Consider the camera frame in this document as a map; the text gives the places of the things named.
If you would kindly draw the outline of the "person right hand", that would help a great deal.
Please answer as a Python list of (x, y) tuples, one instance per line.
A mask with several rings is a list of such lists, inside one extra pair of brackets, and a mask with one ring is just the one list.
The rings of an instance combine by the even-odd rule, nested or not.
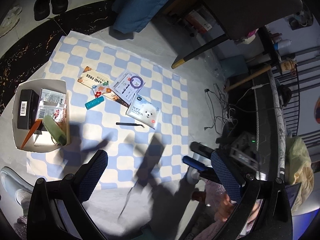
[(227, 219), (232, 214), (235, 206), (236, 206), (236, 202), (232, 201), (229, 195), (225, 193), (222, 196), (218, 210), (215, 213), (215, 216), (214, 216), (215, 221), (226, 222)]

